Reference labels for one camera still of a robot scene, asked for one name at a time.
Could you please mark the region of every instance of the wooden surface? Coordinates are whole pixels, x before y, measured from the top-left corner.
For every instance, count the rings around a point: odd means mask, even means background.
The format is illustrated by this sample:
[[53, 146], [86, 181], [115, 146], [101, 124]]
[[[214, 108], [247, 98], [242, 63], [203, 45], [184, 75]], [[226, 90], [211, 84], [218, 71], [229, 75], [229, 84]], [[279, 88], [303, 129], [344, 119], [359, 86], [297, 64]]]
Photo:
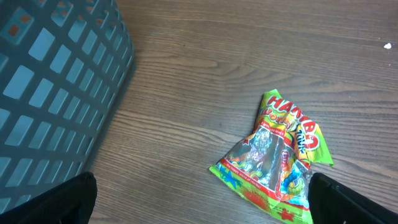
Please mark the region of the wooden surface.
[[314, 171], [398, 212], [397, 1], [118, 4], [137, 72], [92, 168], [92, 224], [278, 223], [208, 171], [275, 88], [322, 128], [335, 166]]

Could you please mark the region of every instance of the wood grain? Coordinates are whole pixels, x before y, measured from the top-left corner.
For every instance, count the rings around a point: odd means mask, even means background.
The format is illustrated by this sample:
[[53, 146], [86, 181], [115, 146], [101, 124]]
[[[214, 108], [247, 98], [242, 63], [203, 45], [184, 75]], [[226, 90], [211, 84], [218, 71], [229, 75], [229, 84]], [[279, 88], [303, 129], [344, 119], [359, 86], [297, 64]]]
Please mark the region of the wood grain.
[[398, 212], [397, 1], [118, 4], [137, 71], [92, 168], [92, 224], [279, 223], [207, 169], [275, 88], [322, 128], [335, 166], [314, 171]]

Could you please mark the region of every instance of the small white debris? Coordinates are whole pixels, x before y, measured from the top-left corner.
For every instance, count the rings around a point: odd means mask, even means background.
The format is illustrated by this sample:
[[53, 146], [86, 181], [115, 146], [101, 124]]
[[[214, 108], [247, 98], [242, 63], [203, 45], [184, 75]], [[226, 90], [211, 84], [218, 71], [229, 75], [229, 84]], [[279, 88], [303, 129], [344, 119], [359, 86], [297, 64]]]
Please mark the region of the small white debris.
[[390, 44], [390, 43], [386, 44], [386, 45], [384, 46], [384, 48], [385, 48], [385, 49], [391, 49], [391, 44]]

